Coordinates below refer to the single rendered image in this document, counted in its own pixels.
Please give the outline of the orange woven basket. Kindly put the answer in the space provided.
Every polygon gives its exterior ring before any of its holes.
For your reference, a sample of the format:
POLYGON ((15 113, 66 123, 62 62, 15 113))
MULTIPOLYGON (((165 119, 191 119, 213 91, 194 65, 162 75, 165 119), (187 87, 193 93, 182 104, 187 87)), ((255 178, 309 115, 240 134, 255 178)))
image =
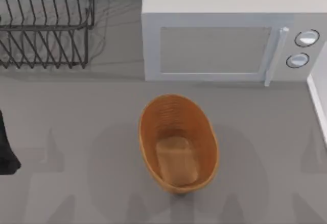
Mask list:
POLYGON ((219 167, 219 144, 207 115, 191 99, 164 94, 150 101, 138 123, 139 147, 145 165, 160 187, 172 194, 186 194, 207 186, 219 167), (176 187, 162 179, 156 153, 157 143, 168 137, 186 138, 198 164, 199 177, 192 184, 176 187))

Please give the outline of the brown bread loaf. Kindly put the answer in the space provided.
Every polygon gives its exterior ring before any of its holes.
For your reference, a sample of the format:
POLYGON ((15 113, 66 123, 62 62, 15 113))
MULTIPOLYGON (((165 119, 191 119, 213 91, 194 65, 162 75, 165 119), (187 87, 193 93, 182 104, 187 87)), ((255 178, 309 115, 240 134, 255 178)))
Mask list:
POLYGON ((156 145, 162 179, 176 187, 197 181, 198 164, 190 142, 179 136, 160 140, 156 145))

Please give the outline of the microwave oven door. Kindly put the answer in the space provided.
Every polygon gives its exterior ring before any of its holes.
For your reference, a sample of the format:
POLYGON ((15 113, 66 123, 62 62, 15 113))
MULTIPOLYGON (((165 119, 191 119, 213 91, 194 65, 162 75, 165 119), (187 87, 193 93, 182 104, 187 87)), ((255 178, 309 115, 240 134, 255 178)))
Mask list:
POLYGON ((294 15, 143 13, 148 81, 261 82, 294 15))

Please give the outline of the pale microwave oven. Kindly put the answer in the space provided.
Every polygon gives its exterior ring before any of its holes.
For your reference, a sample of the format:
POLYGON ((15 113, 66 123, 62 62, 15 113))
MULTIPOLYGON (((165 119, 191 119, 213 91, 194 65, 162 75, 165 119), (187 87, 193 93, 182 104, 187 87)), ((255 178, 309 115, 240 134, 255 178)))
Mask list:
POLYGON ((327 0, 142 0, 143 13, 289 13, 292 25, 272 82, 304 82, 327 43, 327 0), (319 40, 309 47, 295 44, 298 33, 316 30, 319 40), (301 68, 289 68, 289 56, 306 53, 310 60, 301 68))

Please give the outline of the round microwave knob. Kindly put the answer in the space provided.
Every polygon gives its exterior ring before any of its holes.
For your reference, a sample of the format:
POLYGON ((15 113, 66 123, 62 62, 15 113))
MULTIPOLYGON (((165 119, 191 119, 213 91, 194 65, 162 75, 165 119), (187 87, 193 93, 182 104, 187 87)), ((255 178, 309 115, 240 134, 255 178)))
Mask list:
POLYGON ((310 57, 306 53, 299 53, 291 55, 286 60, 286 65, 289 68, 301 68, 305 66, 310 60, 310 57))
POLYGON ((307 30, 300 32, 295 37, 295 44, 299 47, 309 47, 314 45, 320 38, 320 34, 316 30, 307 30))

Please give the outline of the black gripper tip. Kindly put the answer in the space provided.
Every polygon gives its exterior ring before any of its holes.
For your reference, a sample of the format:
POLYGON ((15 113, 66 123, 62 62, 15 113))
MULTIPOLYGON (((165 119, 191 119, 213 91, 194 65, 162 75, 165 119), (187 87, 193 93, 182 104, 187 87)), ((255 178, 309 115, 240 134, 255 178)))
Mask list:
POLYGON ((0 176, 14 175, 20 168, 21 162, 11 148, 0 110, 0 176))

